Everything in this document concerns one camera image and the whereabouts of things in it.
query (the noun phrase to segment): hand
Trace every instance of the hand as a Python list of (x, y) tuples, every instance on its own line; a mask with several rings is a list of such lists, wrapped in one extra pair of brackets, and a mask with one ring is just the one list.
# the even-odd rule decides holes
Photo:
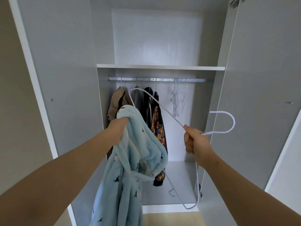
[(207, 159), (214, 154), (207, 136), (202, 136), (202, 131), (184, 125), (186, 133), (184, 134), (184, 142), (186, 152), (193, 154), (196, 162), (205, 167)]
[(109, 137), (111, 138), (112, 145), (119, 144), (121, 137), (123, 135), (123, 130), (128, 121), (129, 118), (123, 117), (120, 119), (114, 119), (110, 122), (106, 131), (109, 133)]

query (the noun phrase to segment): wardrobe shelf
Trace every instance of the wardrobe shelf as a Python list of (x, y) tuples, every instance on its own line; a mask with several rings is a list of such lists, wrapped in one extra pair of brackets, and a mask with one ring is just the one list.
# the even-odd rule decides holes
[(161, 69), (161, 70), (225, 70), (225, 67), (186, 67), (159, 65), (97, 64), (98, 68)]

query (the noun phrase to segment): clothes rail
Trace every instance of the clothes rail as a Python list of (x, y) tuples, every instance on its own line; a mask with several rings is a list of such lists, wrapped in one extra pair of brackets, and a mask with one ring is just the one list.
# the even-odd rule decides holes
[[(108, 77), (109, 81), (131, 81), (131, 82), (173, 82), (174, 78), (132, 78), (132, 77)], [(179, 78), (179, 82), (206, 83), (209, 79), (204, 78)]]

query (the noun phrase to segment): colorful patterned garment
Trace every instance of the colorful patterned garment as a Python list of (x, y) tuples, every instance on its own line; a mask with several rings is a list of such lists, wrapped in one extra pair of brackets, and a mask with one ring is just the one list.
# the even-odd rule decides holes
[[(154, 98), (156, 98), (156, 100), (159, 101), (159, 96), (158, 96), (157, 92), (155, 92)], [(152, 117), (150, 129), (154, 133), (154, 135), (157, 137), (157, 139), (162, 143), (162, 145), (164, 146), (164, 148), (166, 149), (166, 152), (167, 152), (166, 138), (165, 138), (164, 125), (163, 125), (160, 106), (158, 105), (157, 102), (155, 102), (155, 100), (153, 100), (151, 108), (152, 108), (153, 117)], [(164, 179), (165, 179), (165, 173), (162, 170), (155, 177), (153, 185), (154, 186), (162, 186)]]

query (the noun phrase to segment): wardrobe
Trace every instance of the wardrobe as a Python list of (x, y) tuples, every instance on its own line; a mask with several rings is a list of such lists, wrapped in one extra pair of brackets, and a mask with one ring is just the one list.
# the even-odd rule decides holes
[[(187, 94), (179, 121), (223, 131), (231, 118), (209, 111), (230, 112), (235, 128), (209, 136), (211, 145), (265, 188), (301, 107), (300, 0), (240, 0), (235, 8), (232, 0), (9, 1), (53, 157), (108, 126), (118, 87), (152, 87), (172, 111), (172, 79), (190, 79), (179, 82), (180, 106)], [(196, 184), (185, 131), (163, 110), (162, 117), (166, 172), (184, 203), (196, 203), (201, 186), (193, 211), (207, 226), (235, 225), (202, 168)], [(89, 224), (105, 165), (68, 207), (73, 226)], [(144, 183), (144, 212), (185, 211), (169, 190), (167, 179), (160, 187)]]

